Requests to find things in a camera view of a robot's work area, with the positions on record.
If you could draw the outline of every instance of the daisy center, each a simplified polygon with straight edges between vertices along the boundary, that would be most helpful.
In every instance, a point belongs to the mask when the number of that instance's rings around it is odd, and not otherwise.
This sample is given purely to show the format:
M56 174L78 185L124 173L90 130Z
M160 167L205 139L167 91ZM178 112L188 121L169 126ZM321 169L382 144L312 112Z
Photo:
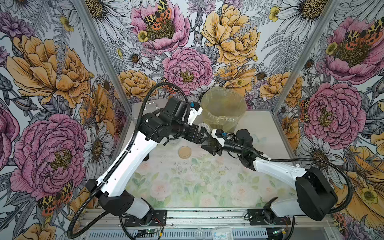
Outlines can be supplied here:
M137 55L133 55L131 61L133 63L138 63L139 62L139 57Z
M180 77L183 78L183 82L185 83L189 83L193 81L193 75L192 74L190 75L189 71L185 71L184 73L180 71Z
M372 193L371 191L369 191L369 192L365 192L365 193L364 193L364 197L365 197L365 199L368 200L368 201L373 201L374 198L375 198L375 196L373 195L373 193Z
M328 0L306 0L301 5L301 14L309 19L320 16Z
M312 60L308 60L308 61L305 63L305 68L310 68L310 67L312 67L312 65L313 65Z
M68 149L63 149L55 152L55 160L50 163L51 167L57 170L59 167L67 169L71 163L72 154Z
M98 0L85 0L85 3L92 17L98 18L103 15L103 6Z
M109 91L109 88L110 88L110 86L109 86L109 82L105 81L103 85L104 85L104 86L103 86L104 89L107 90L107 91Z
M261 80L261 79L263 79L265 77L265 73L258 73L257 75L256 75L256 79L257 80Z
M103 144L100 140L96 140L92 148L93 159L99 159L103 149Z
M321 112L319 117L320 125L322 125L323 127L328 127L332 123L332 119L331 119L332 112L328 112L325 108L322 108L320 112Z
M323 153L322 151L320 150L315 150L313 151L312 153L312 158L313 159L317 159L317 160L321 160L323 162L329 162L327 156L325 155L325 153ZM325 163L322 163L322 162L316 162L316 164L319 166L319 167L326 167L327 164Z

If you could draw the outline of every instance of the yellow peony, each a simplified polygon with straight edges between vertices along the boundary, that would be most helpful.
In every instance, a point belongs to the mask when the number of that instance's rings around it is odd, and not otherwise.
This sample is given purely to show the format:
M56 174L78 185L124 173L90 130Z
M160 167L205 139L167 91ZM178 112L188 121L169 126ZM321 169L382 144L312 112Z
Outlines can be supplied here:
M84 98L83 104L79 109L81 123L89 126L96 122L97 126L103 122L107 126L109 133L115 134L115 119L113 113L113 105L108 98L109 93L103 89L101 84L97 84L95 91L92 91L92 96Z
M43 96L41 104L46 104L55 95L68 100L70 108L75 108L81 99L91 93L89 72L80 57L69 48L65 52L65 62L61 79L57 76L57 59L55 43L52 39L22 36L13 39L15 47L23 57L7 58L7 70L20 87L22 96Z
M292 150L295 151L300 142L299 119L286 117L282 120L281 127L284 130Z
M351 203L342 210L355 219L367 215L365 225L377 228L384 222L384 162L366 146L346 149L349 176L353 185ZM339 189L334 185L341 204L347 196L348 188Z
M238 8L228 4L223 5L221 16L215 12L207 16L201 34L208 39L207 46L217 46L219 63L242 66L247 62L247 58L255 55L260 32L257 32L256 26L246 32L245 28L249 28L249 24L248 16L241 15ZM243 34L233 36L243 30Z
M260 87L260 97L271 99L274 96L278 96L288 80L289 74L290 72L285 72L283 74L278 73L276 75L272 75L270 78L267 78L268 84L264 84ZM285 102L289 107L293 108L302 97L302 85L303 78L299 76L285 99Z
M15 237L13 240L55 240L56 227L49 223L42 226L39 223L32 224L25 232Z
M255 77L255 68L247 69L247 67L240 67L229 64L225 67L220 67L215 76L226 80L223 87L232 89L242 96L245 96L245 91L250 92L252 90L252 81Z
M147 95L147 92L156 85L156 82L147 77L143 72L136 72L134 70L122 71L118 78L121 86L127 95L127 98L135 96L143 100ZM158 93L157 89L153 91L151 96L155 96ZM119 98L116 90L114 91L116 98Z

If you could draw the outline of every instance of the pink peony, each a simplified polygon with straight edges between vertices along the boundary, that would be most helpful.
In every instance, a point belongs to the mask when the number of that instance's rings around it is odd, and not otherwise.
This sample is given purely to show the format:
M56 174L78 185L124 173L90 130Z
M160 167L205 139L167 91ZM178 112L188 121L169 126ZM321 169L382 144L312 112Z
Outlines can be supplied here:
M334 31L334 36L328 37L325 60L317 64L319 72L332 75L339 81L358 85L381 71L384 67L384 37L372 45L361 42L353 51L346 49L346 32L362 32L373 23L359 22L357 18L353 20L347 17Z
M86 141L83 127L65 114L54 114L26 127L15 143L18 168L11 175L11 189L40 199L55 195L70 181L77 187L85 175Z
M186 95L213 79L211 60L193 48L179 48L163 60L164 77L179 86Z
M0 106L0 170L2 170L12 153L12 141L20 132L16 118L3 106Z
M164 32L164 35L172 37L162 37L160 39L148 38L148 40L145 40L145 42L143 42L144 47L146 47L150 53L161 54L163 52L174 51L180 46L185 46L188 42L190 30L189 18L184 18L184 15L180 13L180 8L177 4L173 5L169 0L167 3L168 8L172 11L170 20L170 24L172 26L169 27L166 33ZM146 16L154 15L157 11L157 6L158 4L156 3L154 7L148 5L147 8L144 8L142 5L140 5L140 8L132 8L131 25L134 26L133 33L138 34L140 31L148 32L147 25L144 23L143 19Z
M359 92L347 83L322 83L310 98L308 116L310 121L304 124L307 136L323 139L332 149L351 144L366 120Z

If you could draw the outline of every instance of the red wire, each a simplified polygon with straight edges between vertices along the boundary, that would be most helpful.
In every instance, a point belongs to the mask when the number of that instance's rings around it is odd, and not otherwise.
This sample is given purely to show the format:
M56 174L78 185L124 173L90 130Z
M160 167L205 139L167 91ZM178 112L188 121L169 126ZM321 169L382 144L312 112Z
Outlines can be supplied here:
M153 217L153 219L155 219L156 221L158 221L161 227L163 226L163 225L161 224L160 220L157 219L157 217Z

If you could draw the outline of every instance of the clear plastic cup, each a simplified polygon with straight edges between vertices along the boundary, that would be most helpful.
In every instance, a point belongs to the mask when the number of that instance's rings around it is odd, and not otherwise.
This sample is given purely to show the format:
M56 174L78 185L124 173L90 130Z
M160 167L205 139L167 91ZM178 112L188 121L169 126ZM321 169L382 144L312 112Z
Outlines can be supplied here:
M224 132L234 132L247 109L243 96L220 87L208 90L200 105L203 108L203 122L212 129L222 129Z

